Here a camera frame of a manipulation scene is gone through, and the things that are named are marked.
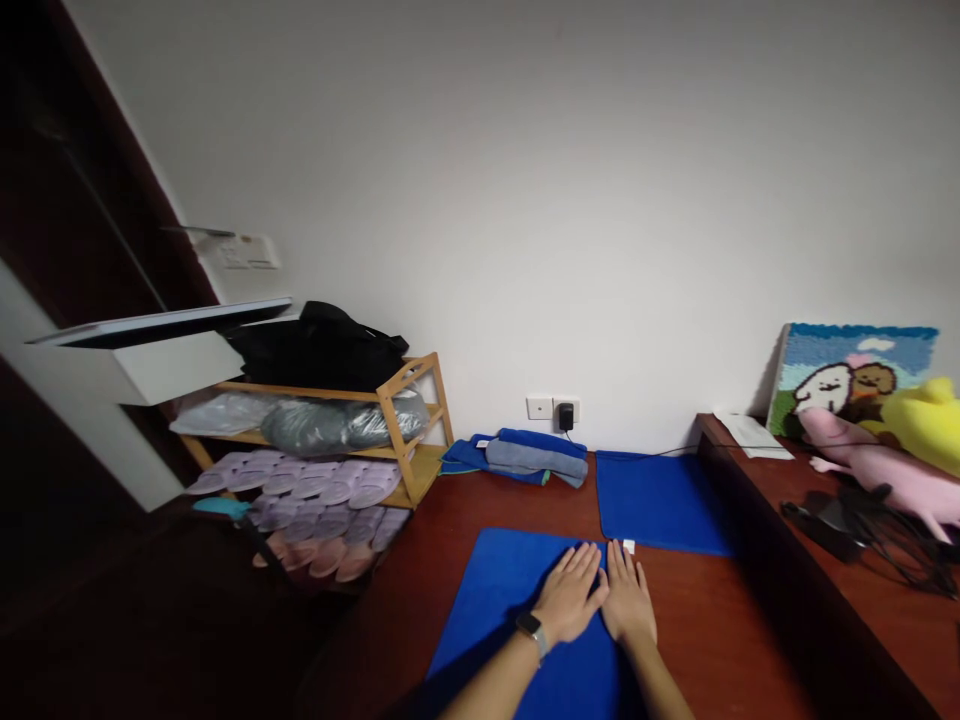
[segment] gray bag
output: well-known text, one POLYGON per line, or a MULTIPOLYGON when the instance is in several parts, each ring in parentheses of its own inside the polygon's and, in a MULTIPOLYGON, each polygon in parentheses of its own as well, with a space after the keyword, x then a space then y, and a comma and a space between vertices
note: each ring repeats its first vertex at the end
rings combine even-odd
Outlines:
MULTIPOLYGON (((393 398, 405 441, 430 421, 423 398, 405 390, 393 398)), ((349 400, 285 400, 263 420, 263 437, 288 455, 339 455, 390 444, 390 433, 377 403, 349 400)))

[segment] gray towel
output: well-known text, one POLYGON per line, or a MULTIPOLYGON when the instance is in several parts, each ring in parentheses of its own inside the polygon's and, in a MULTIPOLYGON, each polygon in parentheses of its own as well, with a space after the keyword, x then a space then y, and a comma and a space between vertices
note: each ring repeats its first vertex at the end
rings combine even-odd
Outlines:
POLYGON ((541 450, 526 445, 491 440, 487 445, 487 462, 492 470, 526 475, 538 470, 549 470, 575 488, 587 477, 587 461, 563 453, 541 450))

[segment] cartoon picture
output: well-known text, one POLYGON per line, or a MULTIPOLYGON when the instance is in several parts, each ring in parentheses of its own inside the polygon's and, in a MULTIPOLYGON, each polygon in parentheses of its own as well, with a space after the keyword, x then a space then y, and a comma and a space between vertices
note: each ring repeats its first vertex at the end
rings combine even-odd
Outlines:
POLYGON ((898 387, 923 382, 938 334, 924 327, 787 325, 767 429, 800 437, 796 414, 807 407, 850 422, 879 419, 898 387))
POLYGON ((793 391, 797 401, 794 412, 808 407, 826 408, 838 413, 849 402, 853 390, 853 369, 846 363, 827 365, 814 372, 793 391))

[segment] paper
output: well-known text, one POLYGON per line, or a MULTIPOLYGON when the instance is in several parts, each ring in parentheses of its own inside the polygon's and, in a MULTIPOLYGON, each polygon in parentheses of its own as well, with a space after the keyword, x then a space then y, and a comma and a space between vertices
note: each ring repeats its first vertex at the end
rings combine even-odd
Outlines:
POLYGON ((793 455, 770 432, 749 415, 715 412, 748 458, 793 460, 793 455))

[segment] pink plush toy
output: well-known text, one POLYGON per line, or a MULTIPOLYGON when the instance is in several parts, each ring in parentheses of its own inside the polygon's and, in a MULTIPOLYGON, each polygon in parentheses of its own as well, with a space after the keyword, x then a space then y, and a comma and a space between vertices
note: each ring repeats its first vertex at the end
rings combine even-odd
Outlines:
POLYGON ((960 482, 957 478, 912 455, 880 444, 870 432, 841 420, 825 408, 807 408, 801 410, 798 417, 810 436, 810 442, 836 461, 813 458, 810 464, 814 470, 836 470, 853 475, 866 490, 884 483, 890 485, 893 492, 886 500, 890 507, 916 515, 937 540, 950 542, 940 523, 960 527, 960 482))

